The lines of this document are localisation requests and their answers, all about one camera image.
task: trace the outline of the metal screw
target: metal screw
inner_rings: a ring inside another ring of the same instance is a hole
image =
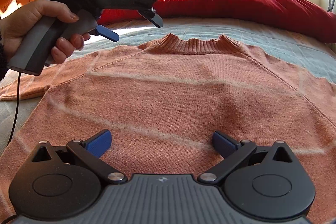
[[[119,172],[110,173],[107,178],[112,181],[121,181],[125,178],[125,175]]]
[[[216,175],[213,173],[203,173],[199,178],[204,181],[214,181],[217,179]]]

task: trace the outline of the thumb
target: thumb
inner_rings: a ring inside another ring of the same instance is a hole
[[[42,16],[57,17],[65,23],[73,23],[79,20],[79,17],[72,13],[64,3],[51,0],[37,0],[32,2],[32,4],[34,4],[39,14],[39,19]]]

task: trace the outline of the finger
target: finger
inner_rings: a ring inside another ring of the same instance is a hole
[[[81,36],[80,34],[77,33],[73,34],[70,37],[70,42],[78,50],[84,47],[84,37]]]
[[[83,34],[83,37],[84,37],[84,40],[86,41],[86,40],[90,39],[91,35],[87,32],[87,33]]]
[[[65,23],[76,22],[79,17],[72,13],[68,6],[64,3],[51,1],[51,0],[35,0],[31,3],[38,12],[37,17],[40,19],[42,16],[57,17],[60,21]]]
[[[51,56],[54,59],[54,64],[62,64],[67,58],[67,56],[57,47],[51,49]]]
[[[69,57],[75,50],[75,47],[71,44],[71,42],[63,37],[57,39],[56,47],[60,49],[67,57]]]

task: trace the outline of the black sleeve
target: black sleeve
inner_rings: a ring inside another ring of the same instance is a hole
[[[5,77],[7,71],[7,58],[3,50],[3,45],[0,43],[0,81]]]

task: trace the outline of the triangular cutout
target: triangular cutout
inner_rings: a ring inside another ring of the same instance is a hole
[[[48,153],[48,150],[45,146],[40,147],[39,151],[36,153],[35,157],[33,158],[33,162],[51,160],[51,157]]]
[[[275,152],[273,160],[283,161],[283,162],[292,162],[291,157],[288,155],[287,151],[283,147],[279,147]]]

